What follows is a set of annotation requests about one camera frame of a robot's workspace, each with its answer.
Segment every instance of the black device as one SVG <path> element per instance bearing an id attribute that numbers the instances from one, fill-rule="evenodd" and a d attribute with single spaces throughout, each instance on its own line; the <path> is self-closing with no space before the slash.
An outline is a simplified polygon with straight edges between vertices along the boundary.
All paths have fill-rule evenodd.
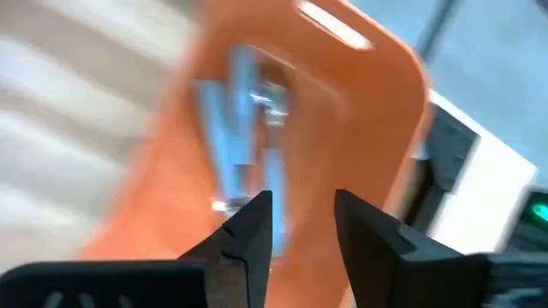
<path id="1" fill-rule="evenodd" d="M 451 193 L 478 135 L 433 105 L 436 113 L 426 136 L 426 159 L 415 164 L 417 177 L 408 202 L 404 222 L 425 233 L 438 212 L 444 195 Z"/>
<path id="2" fill-rule="evenodd" d="M 548 252 L 548 192 L 531 189 L 508 238 L 506 252 Z"/>
<path id="3" fill-rule="evenodd" d="M 271 219 L 261 192 L 177 260 L 24 265 L 0 279 L 0 307 L 260 308 Z M 548 307 L 545 254 L 463 256 L 343 190 L 335 219 L 358 307 Z"/>

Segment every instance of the orange plastic cup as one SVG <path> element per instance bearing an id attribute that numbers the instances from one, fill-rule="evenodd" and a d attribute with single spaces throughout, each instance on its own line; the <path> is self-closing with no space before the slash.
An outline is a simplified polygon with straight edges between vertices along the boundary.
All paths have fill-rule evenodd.
<path id="1" fill-rule="evenodd" d="M 84 259 L 176 258 L 222 222 L 200 131 L 194 81 L 227 81 L 236 44 L 283 72 L 291 110 L 283 132 L 288 244 L 272 263 L 268 307 L 336 307 L 348 279 L 334 195 L 347 189 L 396 212 L 411 154 L 429 122 L 419 62 L 398 38 L 337 0 L 313 0 L 368 39 L 356 49 L 293 0 L 207 0 L 194 52 L 178 70 L 151 138 Z"/>

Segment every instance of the black machine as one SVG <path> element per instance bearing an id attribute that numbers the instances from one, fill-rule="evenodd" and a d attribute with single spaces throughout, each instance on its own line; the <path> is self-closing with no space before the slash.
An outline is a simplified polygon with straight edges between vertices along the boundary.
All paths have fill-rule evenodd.
<path id="1" fill-rule="evenodd" d="M 334 210 L 358 307 L 548 307 L 545 254 L 463 256 L 343 190 Z M 0 279 L 0 307 L 260 308 L 271 219 L 261 192 L 177 260 L 24 265 Z"/>

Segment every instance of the green indicator light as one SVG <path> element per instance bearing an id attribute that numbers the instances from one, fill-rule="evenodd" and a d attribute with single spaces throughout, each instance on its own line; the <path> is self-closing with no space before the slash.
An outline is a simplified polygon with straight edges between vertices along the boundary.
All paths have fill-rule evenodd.
<path id="1" fill-rule="evenodd" d="M 548 222 L 548 205 L 546 204 L 533 205 L 533 213 L 535 213 L 538 217 Z"/>

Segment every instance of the metal object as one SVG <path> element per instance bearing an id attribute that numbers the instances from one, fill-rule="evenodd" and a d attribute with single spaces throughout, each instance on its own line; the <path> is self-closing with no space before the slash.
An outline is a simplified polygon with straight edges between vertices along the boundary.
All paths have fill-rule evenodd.
<path id="1" fill-rule="evenodd" d="M 272 256 L 278 257 L 285 247 L 285 172 L 281 137 L 287 116 L 286 89 L 271 82 L 264 82 L 252 93 L 256 104 L 265 111 L 268 141 L 265 152 L 265 189 L 272 191 Z"/>
<path id="2" fill-rule="evenodd" d="M 279 256 L 285 246 L 285 172 L 281 136 L 289 115 L 286 88 L 272 82 L 258 83 L 253 52 L 238 46 L 232 53 L 231 85 L 227 91 L 232 110 L 225 108 L 223 85 L 216 80 L 199 82 L 202 126 L 217 171 L 222 201 L 212 204 L 214 210 L 232 217 L 250 199 L 246 170 L 255 159 L 253 129 L 266 125 L 268 137 L 265 149 L 265 189 L 272 191 L 273 256 Z M 257 113 L 263 110 L 264 122 L 257 123 Z"/>

